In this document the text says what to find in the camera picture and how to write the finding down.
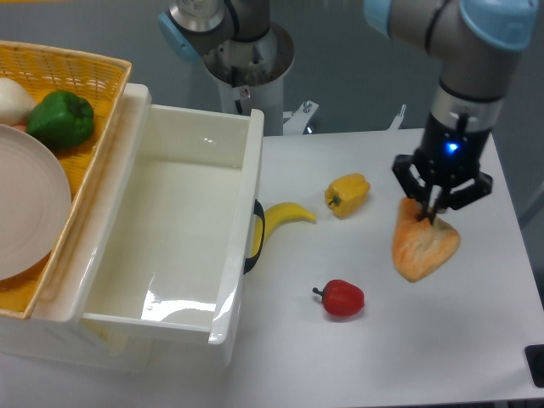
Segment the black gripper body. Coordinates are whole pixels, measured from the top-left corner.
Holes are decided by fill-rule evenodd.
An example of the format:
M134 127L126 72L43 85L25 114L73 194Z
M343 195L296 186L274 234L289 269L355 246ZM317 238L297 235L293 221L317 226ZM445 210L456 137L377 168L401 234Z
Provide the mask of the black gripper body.
M471 132L475 119L463 112L451 126L430 116L419 147L398 155L392 170L405 195L416 200L425 186L443 189L442 210L458 210L492 191L493 178L480 170L480 157L490 131Z

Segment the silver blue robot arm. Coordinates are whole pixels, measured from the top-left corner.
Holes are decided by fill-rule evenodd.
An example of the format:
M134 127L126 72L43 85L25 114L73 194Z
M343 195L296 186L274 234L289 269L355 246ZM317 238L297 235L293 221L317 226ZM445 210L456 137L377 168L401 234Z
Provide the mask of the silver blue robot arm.
M536 1L366 1L367 23L444 64L422 141L393 171L419 217L457 210L492 189L479 159L496 125L521 54L530 44ZM283 80L290 35L266 1L177 1L158 18L183 60L201 60L218 84L223 110L264 113L264 131L284 130Z

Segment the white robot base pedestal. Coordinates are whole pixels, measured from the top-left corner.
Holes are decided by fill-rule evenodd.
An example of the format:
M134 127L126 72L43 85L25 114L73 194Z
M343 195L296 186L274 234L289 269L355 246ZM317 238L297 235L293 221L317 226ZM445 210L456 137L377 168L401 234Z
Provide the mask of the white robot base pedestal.
M229 40L203 57L218 86L222 111L243 116L262 111L265 136L283 134L284 78L293 61L293 40L276 23L254 42Z

